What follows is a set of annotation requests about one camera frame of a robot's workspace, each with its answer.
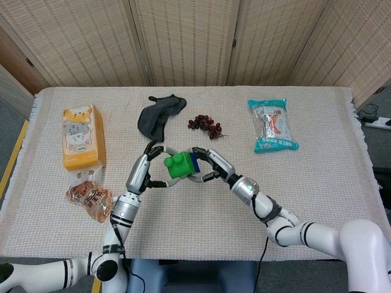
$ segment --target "snack bag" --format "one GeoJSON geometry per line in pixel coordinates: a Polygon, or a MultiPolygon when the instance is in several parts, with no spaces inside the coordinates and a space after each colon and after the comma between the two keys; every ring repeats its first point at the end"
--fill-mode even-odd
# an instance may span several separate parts
{"type": "Polygon", "coordinates": [[[252,111],[257,142],[254,151],[267,153],[270,151],[297,150],[299,144],[293,141],[287,119],[287,100],[269,99],[254,101],[248,105],[252,111]]]}
{"type": "Polygon", "coordinates": [[[98,187],[95,181],[84,181],[70,187],[65,196],[70,202],[83,205],[88,214],[100,223],[113,209],[111,192],[98,187]]]}
{"type": "Polygon", "coordinates": [[[106,166],[103,121],[93,105],[63,111],[63,163],[70,178],[66,198],[103,222],[112,209],[112,195],[98,187],[106,166]]]}

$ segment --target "robotic arm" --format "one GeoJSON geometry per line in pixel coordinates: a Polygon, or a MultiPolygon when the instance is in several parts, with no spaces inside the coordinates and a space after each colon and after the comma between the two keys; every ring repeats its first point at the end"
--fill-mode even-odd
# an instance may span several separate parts
{"type": "Polygon", "coordinates": [[[198,158],[210,163],[214,177],[220,176],[230,190],[266,225],[272,242],[287,247],[305,245],[346,262],[350,292],[391,292],[391,244],[375,223],[353,220],[340,230],[314,222],[302,222],[292,212],[259,190],[214,150],[193,148],[198,158]]]}
{"type": "Polygon", "coordinates": [[[153,147],[151,142],[134,164],[126,189],[118,197],[104,235],[102,252],[90,252],[85,258],[68,259],[37,266],[0,264],[0,293],[22,286],[27,293],[46,293],[74,286],[81,277],[93,275],[102,281],[103,292],[126,292],[128,275],[120,255],[140,206],[140,195],[149,188],[170,187],[180,178],[168,182],[152,181],[148,172],[150,162],[161,153],[175,154],[164,146],[153,147]]]}
{"type": "MultiPolygon", "coordinates": [[[[103,282],[103,292],[126,292],[126,266],[120,266],[124,243],[140,206],[140,195],[146,188],[170,187],[182,178],[171,181],[151,181],[150,162],[161,153],[175,154],[173,149],[150,143],[136,161],[110,216],[110,226],[104,236],[103,251],[90,252],[81,259],[68,259],[40,266],[0,265],[0,293],[22,286],[28,293],[44,293],[75,285],[84,275],[93,275],[103,282]]],[[[349,291],[372,293],[391,292],[391,245],[381,229],[368,220],[354,220],[340,230],[313,222],[302,222],[260,192],[258,184],[235,173],[234,166],[217,151],[192,148],[193,154],[208,162],[213,169],[203,177],[188,176],[197,183],[220,177],[230,190],[254,215],[266,225],[267,235],[275,244],[286,247],[305,245],[345,261],[348,267],[349,291]]]]}

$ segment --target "teal snack package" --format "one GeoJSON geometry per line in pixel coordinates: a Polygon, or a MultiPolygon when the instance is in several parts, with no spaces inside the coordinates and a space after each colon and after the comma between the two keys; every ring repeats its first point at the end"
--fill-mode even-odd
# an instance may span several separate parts
{"type": "Polygon", "coordinates": [[[257,142],[254,148],[256,153],[299,148],[299,144],[292,139],[288,125],[286,99],[263,101],[250,99],[247,103],[251,108],[257,132],[257,142]]]}

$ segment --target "cable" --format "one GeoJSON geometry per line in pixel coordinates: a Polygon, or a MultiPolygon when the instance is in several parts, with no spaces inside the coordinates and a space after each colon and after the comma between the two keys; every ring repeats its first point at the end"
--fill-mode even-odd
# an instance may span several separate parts
{"type": "Polygon", "coordinates": [[[359,112],[364,112],[367,115],[373,115],[374,114],[375,116],[377,116],[379,106],[377,104],[374,104],[374,103],[369,103],[365,107],[367,107],[367,106],[372,106],[373,107],[373,111],[368,113],[367,111],[361,109],[359,112]]]}
{"type": "Polygon", "coordinates": [[[255,279],[254,290],[252,291],[252,293],[255,293],[255,291],[257,290],[257,284],[258,284],[258,279],[259,279],[259,273],[260,273],[260,270],[261,270],[261,263],[262,263],[263,257],[265,256],[266,249],[267,249],[267,247],[268,247],[268,242],[269,242],[269,237],[266,238],[265,249],[263,250],[261,259],[259,260],[257,278],[255,279]]]}
{"type": "MultiPolygon", "coordinates": [[[[123,245],[122,237],[121,237],[120,232],[118,231],[117,225],[116,225],[114,222],[112,222],[112,221],[110,221],[110,222],[111,222],[112,227],[113,227],[113,229],[114,229],[114,233],[115,233],[115,235],[116,235],[117,238],[118,238],[118,241],[120,242],[120,244],[121,244],[122,247],[125,247],[125,246],[123,245]]],[[[135,273],[132,272],[132,269],[131,269],[130,266],[128,265],[128,260],[127,260],[127,258],[126,258],[125,252],[124,252],[122,255],[123,255],[122,266],[123,266],[123,268],[125,269],[126,274],[127,274],[128,276],[129,276],[129,274],[130,274],[130,275],[132,275],[132,276],[134,276],[134,277],[140,279],[140,280],[142,281],[142,285],[143,285],[142,293],[145,293],[145,280],[144,280],[142,277],[140,277],[139,275],[137,275],[137,274],[135,274],[135,273]]]]}

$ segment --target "white tablecloth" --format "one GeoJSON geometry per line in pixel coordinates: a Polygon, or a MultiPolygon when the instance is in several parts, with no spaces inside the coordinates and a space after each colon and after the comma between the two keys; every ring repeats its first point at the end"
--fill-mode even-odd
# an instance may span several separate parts
{"type": "MultiPolygon", "coordinates": [[[[103,116],[108,164],[102,185],[120,195],[149,142],[137,129],[148,96],[174,93],[188,102],[170,117],[164,144],[177,150],[214,148],[264,193],[302,220],[340,227],[370,219],[390,236],[371,170],[351,91],[341,87],[123,87],[45,89],[38,94],[31,124],[0,213],[0,255],[67,258],[101,250],[108,222],[94,222],[64,193],[62,109],[94,104],[103,116]],[[297,151],[255,154],[248,99],[286,98],[297,151]],[[210,140],[187,128],[197,114],[220,122],[227,136],[210,140]]],[[[169,179],[161,156],[153,179],[169,179]]],[[[204,172],[206,165],[201,164],[204,172]]],[[[171,189],[148,189],[126,241],[129,258],[258,260],[266,239],[264,224],[220,179],[206,184],[182,181],[171,189]]],[[[306,247],[269,245],[265,260],[325,259],[306,247]]]]}

